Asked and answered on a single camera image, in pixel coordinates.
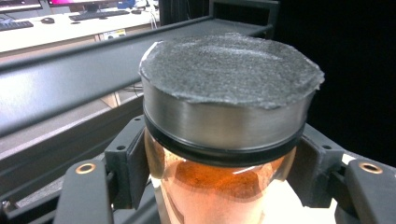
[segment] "amber liquid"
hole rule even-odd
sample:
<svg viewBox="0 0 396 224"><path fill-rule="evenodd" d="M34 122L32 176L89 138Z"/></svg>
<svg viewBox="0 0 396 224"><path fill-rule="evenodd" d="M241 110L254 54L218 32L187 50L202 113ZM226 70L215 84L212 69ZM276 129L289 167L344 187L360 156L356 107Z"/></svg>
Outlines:
<svg viewBox="0 0 396 224"><path fill-rule="evenodd" d="M166 210L160 211L162 223L174 224L262 223L265 189L290 160L243 168L210 166L173 154L149 134L146 151L157 203Z"/></svg>

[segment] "black background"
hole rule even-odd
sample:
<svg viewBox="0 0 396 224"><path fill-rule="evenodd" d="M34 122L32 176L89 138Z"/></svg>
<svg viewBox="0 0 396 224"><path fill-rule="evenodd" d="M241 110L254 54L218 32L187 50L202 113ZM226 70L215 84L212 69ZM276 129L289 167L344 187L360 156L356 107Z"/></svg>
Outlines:
<svg viewBox="0 0 396 224"><path fill-rule="evenodd" d="M325 73L308 123L347 150L396 166L396 2L281 1L275 40Z"/></svg>

